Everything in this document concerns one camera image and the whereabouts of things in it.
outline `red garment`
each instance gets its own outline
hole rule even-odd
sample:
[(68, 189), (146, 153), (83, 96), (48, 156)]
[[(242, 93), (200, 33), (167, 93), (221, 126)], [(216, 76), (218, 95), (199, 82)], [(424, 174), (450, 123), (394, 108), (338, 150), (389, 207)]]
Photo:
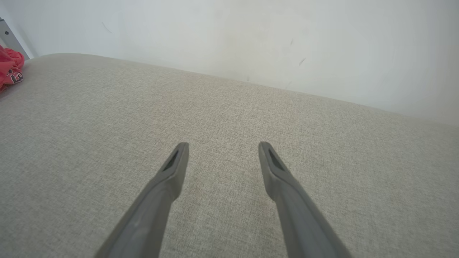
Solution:
[(13, 49), (0, 46), (0, 92), (7, 85), (23, 80), (21, 68), (24, 65), (24, 56)]

